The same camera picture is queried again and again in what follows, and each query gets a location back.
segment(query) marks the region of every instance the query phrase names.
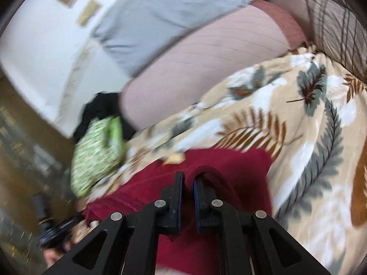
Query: black cloth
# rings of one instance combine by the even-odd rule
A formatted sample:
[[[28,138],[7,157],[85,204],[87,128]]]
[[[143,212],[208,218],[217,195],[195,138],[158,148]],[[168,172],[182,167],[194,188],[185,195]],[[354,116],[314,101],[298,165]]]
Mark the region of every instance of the black cloth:
[[[119,94],[100,92],[91,102],[85,105],[82,120],[73,134],[74,141],[79,142],[85,135],[93,118],[102,120],[109,116],[120,117],[124,140],[131,139],[136,133],[136,130],[124,119],[120,112]]]

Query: pink pillow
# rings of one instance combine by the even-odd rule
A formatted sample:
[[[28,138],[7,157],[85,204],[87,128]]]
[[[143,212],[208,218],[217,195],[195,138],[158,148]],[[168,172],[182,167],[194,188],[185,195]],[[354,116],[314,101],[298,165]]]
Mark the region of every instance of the pink pillow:
[[[198,102],[232,73],[276,58],[306,40],[278,6],[257,1],[193,32],[124,89],[122,115],[143,129]]]

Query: folded red cloth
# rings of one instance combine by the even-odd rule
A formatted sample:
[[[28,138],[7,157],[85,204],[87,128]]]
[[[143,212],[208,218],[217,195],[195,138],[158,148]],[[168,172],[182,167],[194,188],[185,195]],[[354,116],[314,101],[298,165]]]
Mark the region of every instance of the folded red cloth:
[[[215,235],[196,231],[193,183],[198,175],[213,187],[218,198],[238,210],[264,210],[271,214],[266,175],[271,165],[269,154],[261,149],[240,153],[230,149],[197,149],[185,153],[178,165],[163,165],[157,160],[122,185],[116,192],[90,203],[87,220],[103,220],[113,212],[130,214],[159,199],[161,190],[171,186],[175,171],[184,173],[182,229],[174,238],[160,235],[157,264],[192,275],[219,274],[219,246]]]

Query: floral blanket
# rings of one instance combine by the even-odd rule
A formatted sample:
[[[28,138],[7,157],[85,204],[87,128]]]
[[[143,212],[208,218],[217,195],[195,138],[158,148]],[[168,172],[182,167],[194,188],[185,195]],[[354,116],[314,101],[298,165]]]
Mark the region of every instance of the floral blanket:
[[[137,133],[126,164],[88,201],[159,158],[192,148],[262,147],[273,160],[273,217],[333,275],[350,274],[367,253],[367,89],[313,50],[238,71],[199,103]]]

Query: gray pillow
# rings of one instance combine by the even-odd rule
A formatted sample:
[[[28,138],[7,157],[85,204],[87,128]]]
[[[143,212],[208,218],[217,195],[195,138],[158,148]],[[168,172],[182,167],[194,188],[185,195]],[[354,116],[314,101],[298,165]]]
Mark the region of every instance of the gray pillow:
[[[118,0],[94,31],[104,49],[136,76],[172,43],[254,0]]]

